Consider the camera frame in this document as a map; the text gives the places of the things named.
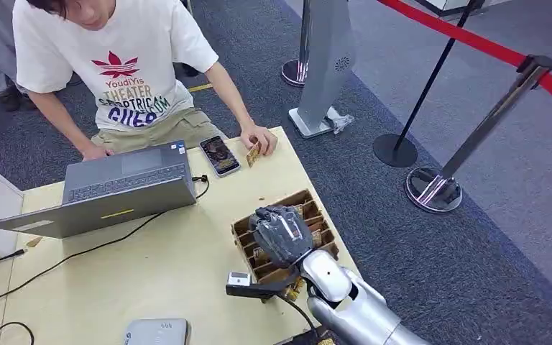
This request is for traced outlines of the person's right hand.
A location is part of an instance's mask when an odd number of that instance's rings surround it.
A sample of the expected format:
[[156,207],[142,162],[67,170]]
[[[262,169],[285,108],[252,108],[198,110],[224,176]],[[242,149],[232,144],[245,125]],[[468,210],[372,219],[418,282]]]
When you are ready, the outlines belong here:
[[90,161],[111,156],[114,154],[114,151],[95,144],[90,144],[83,148],[80,153],[83,156],[83,161]]

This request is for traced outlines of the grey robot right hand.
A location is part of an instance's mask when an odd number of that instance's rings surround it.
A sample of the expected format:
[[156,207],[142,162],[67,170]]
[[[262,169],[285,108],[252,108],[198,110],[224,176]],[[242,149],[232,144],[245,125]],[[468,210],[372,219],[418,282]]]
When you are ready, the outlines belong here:
[[296,265],[314,248],[311,231],[293,206],[257,208],[249,218],[249,230],[279,268]]

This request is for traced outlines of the person's left hand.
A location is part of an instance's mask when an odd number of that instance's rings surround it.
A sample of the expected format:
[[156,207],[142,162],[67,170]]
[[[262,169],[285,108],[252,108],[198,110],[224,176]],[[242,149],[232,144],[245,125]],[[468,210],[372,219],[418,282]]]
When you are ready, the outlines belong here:
[[269,129],[253,123],[241,125],[240,138],[248,150],[258,144],[259,153],[264,156],[271,155],[278,143],[277,137]]

